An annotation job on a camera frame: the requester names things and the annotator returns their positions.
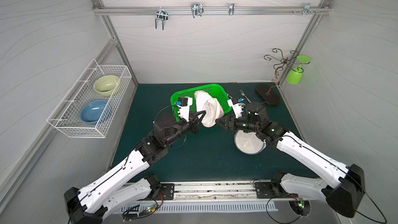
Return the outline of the metal double hook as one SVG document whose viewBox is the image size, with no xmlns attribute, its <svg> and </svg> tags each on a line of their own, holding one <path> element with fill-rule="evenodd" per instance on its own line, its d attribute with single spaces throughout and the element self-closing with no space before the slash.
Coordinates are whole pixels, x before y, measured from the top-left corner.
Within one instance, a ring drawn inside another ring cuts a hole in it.
<svg viewBox="0 0 398 224">
<path fill-rule="evenodd" d="M 166 21 L 169 19 L 169 14 L 164 10 L 158 10 L 155 18 L 155 28 L 157 29 L 161 23 L 162 30 L 165 29 Z"/>
<path fill-rule="evenodd" d="M 195 18 L 196 16 L 201 17 L 204 12 L 203 4 L 202 3 L 191 4 L 191 12 L 192 12 L 193 18 Z"/>
</svg>

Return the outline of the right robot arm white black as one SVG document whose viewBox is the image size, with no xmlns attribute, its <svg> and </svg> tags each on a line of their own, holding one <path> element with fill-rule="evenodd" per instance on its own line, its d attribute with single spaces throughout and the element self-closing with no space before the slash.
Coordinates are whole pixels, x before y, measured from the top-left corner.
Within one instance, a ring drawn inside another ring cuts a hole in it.
<svg viewBox="0 0 398 224">
<path fill-rule="evenodd" d="M 277 180 L 284 192 L 323 201 L 347 218 L 358 214 L 363 197 L 368 195 L 361 167 L 356 164 L 347 166 L 326 156 L 279 123 L 270 121 L 267 109 L 261 103 L 249 103 L 246 112 L 245 116 L 224 116 L 216 122 L 229 131 L 254 133 L 267 147 L 290 155 L 319 176 L 310 179 L 285 173 Z"/>
</svg>

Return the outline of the round white mesh bag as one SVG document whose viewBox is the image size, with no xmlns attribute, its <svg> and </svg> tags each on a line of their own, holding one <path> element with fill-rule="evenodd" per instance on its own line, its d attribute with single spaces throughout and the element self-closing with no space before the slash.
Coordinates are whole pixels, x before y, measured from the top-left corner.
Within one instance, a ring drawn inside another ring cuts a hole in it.
<svg viewBox="0 0 398 224">
<path fill-rule="evenodd" d="M 194 94 L 197 112 L 206 111 L 202 125 L 211 128 L 216 124 L 216 119 L 224 116 L 224 110 L 219 101 L 205 91 L 196 91 Z"/>
</svg>

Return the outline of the white mesh laundry bag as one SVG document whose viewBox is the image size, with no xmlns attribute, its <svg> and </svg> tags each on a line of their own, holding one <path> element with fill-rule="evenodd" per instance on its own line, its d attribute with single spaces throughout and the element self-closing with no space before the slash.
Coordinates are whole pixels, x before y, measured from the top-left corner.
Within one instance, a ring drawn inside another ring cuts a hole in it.
<svg viewBox="0 0 398 224">
<path fill-rule="evenodd" d="M 247 155 L 256 155 L 266 148 L 266 143 L 261 141 L 254 132 L 239 130 L 234 136 L 234 143 L 238 150 Z"/>
</svg>

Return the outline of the green plastic wine glass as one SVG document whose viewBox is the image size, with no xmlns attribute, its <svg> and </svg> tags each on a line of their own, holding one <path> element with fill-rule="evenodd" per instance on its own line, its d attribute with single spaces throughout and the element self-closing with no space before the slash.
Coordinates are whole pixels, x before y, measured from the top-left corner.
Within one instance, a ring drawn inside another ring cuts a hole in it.
<svg viewBox="0 0 398 224">
<path fill-rule="evenodd" d="M 311 58 L 303 55 L 299 55 L 296 59 L 300 62 L 297 67 L 292 68 L 286 78 L 286 82 L 292 85 L 298 85 L 303 78 L 304 70 L 302 68 L 303 64 L 309 64 Z"/>
</svg>

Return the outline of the metal cup holder stand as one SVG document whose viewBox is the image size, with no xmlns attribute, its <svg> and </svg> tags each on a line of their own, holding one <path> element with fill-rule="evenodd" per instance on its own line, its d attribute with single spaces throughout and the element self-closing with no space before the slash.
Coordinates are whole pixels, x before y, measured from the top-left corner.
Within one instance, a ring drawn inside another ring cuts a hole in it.
<svg viewBox="0 0 398 224">
<path fill-rule="evenodd" d="M 291 50 L 291 57 L 285 57 L 284 52 L 279 48 L 273 48 L 272 53 L 278 54 L 280 53 L 281 58 L 277 59 L 273 55 L 265 55 L 263 58 L 265 61 L 277 60 L 278 63 L 273 65 L 274 69 L 274 79 L 272 79 L 272 86 L 267 86 L 266 84 L 259 84 L 255 87 L 255 92 L 259 95 L 259 97 L 265 102 L 268 106 L 278 106 L 280 104 L 280 97 L 277 95 L 275 88 L 279 86 L 279 73 L 282 72 L 285 68 L 288 68 L 292 63 L 292 59 L 298 56 L 298 52 L 296 50 Z"/>
</svg>

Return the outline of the metal double hook left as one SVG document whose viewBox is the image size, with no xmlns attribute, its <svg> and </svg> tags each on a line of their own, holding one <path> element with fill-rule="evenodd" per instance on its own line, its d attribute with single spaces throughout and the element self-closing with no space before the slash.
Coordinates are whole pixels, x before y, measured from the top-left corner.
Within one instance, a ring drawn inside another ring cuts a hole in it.
<svg viewBox="0 0 398 224">
<path fill-rule="evenodd" d="M 162 30 L 165 29 L 166 21 L 169 19 L 169 14 L 164 10 L 158 10 L 155 18 L 155 28 L 157 29 L 161 23 Z"/>
</svg>

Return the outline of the metal double hook middle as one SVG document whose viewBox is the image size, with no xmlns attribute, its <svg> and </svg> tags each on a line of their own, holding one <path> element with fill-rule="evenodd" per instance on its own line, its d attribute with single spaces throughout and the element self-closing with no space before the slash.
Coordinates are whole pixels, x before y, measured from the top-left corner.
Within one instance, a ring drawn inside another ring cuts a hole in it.
<svg viewBox="0 0 398 224">
<path fill-rule="evenodd" d="M 204 12 L 203 4 L 202 3 L 191 4 L 191 12 L 192 12 L 193 18 L 195 18 L 196 16 L 201 17 Z"/>
</svg>

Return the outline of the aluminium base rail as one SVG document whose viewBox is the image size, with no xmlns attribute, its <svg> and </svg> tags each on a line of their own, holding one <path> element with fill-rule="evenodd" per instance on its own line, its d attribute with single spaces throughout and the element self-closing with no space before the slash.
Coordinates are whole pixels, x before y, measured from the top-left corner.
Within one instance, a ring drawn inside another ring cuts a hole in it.
<svg viewBox="0 0 398 224">
<path fill-rule="evenodd" d="M 90 197 L 98 196 L 96 203 L 102 205 L 108 198 L 115 197 L 121 193 L 123 197 L 132 200 L 135 194 L 140 193 L 141 199 L 145 197 L 159 197 L 162 191 L 166 199 L 176 199 L 178 194 L 183 198 L 207 198 L 211 195 L 227 198 L 294 198 L 304 196 L 305 198 L 325 201 L 325 195 L 321 192 L 326 187 L 336 188 L 342 181 L 339 177 L 333 181 L 321 178 L 298 177 L 285 174 L 281 179 L 274 178 L 271 181 L 199 181 L 179 182 L 175 187 L 166 190 L 155 177 L 142 178 L 138 182 L 124 187 L 110 184 L 108 187 L 101 185 L 99 181 L 80 189 L 78 199 L 88 200 Z"/>
</svg>

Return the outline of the green plastic basket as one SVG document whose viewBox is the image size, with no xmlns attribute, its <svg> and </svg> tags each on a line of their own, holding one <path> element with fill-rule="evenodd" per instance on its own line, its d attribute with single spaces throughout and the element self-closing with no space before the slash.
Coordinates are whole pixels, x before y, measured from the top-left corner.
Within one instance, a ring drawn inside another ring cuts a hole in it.
<svg viewBox="0 0 398 224">
<path fill-rule="evenodd" d="M 180 97 L 189 97 L 192 99 L 191 112 L 196 112 L 197 106 L 199 107 L 199 111 L 202 111 L 204 104 L 211 99 L 218 101 L 219 106 L 225 114 L 232 110 L 232 107 L 228 104 L 229 97 L 224 88 L 219 84 L 208 84 L 175 92 L 170 98 L 171 105 L 176 105 Z"/>
</svg>

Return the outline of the metal bracket hook right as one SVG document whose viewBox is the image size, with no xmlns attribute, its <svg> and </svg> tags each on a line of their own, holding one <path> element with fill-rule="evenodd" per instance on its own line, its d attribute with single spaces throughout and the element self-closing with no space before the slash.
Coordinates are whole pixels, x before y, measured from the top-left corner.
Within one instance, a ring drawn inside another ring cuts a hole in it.
<svg viewBox="0 0 398 224">
<path fill-rule="evenodd" d="M 302 16 L 305 16 L 305 15 L 318 15 L 318 14 L 320 14 L 320 11 L 312 10 L 311 5 L 306 4 L 302 10 L 300 10 L 300 11 L 293 10 L 292 13 L 295 15 L 301 14 Z"/>
</svg>

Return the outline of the light green ceramic bowl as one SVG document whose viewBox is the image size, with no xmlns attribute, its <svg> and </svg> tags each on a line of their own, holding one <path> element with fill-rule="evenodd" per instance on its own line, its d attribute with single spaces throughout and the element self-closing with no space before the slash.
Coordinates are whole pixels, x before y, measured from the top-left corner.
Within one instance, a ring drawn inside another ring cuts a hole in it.
<svg viewBox="0 0 398 224">
<path fill-rule="evenodd" d="M 99 78 L 93 85 L 94 91 L 103 97 L 116 95 L 120 89 L 120 78 L 115 75 L 107 75 Z"/>
</svg>

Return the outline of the aluminium top rail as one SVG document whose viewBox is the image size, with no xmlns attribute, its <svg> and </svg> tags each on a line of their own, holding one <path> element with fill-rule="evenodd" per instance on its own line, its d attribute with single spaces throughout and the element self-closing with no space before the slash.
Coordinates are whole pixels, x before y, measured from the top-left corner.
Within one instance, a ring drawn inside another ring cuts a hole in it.
<svg viewBox="0 0 398 224">
<path fill-rule="evenodd" d="M 156 16 L 158 10 L 166 11 L 169 16 L 192 16 L 191 6 L 186 7 L 105 7 L 99 0 L 91 0 L 93 12 L 97 16 Z M 304 6 L 236 6 L 234 16 L 269 16 L 295 15 L 293 10 L 300 11 Z M 319 10 L 320 15 L 328 15 L 332 8 L 325 6 L 311 6 L 312 10 Z M 229 16 L 227 6 L 204 6 L 202 16 Z"/>
</svg>

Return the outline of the blue ceramic bowl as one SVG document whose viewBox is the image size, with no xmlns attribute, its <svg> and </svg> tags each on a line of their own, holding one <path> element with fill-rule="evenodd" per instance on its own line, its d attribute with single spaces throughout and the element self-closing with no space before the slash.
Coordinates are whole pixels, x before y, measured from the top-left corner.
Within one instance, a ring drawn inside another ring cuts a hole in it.
<svg viewBox="0 0 398 224">
<path fill-rule="evenodd" d="M 86 105 L 81 113 L 80 119 L 87 124 L 97 125 L 107 121 L 113 112 L 112 106 L 107 101 L 99 100 Z"/>
</svg>

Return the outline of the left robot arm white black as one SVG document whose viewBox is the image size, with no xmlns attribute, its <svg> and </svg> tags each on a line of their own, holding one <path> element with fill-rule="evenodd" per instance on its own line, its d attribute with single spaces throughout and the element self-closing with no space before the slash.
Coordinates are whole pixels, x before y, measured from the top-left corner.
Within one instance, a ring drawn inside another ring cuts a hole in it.
<svg viewBox="0 0 398 224">
<path fill-rule="evenodd" d="M 138 182 L 126 183 L 147 170 L 168 153 L 168 148 L 189 132 L 198 133 L 206 112 L 189 113 L 179 121 L 164 115 L 153 123 L 153 130 L 132 149 L 118 165 L 96 181 L 81 189 L 72 187 L 64 194 L 66 211 L 71 224 L 100 224 L 113 212 L 131 202 L 156 196 L 160 182 L 153 175 Z"/>
</svg>

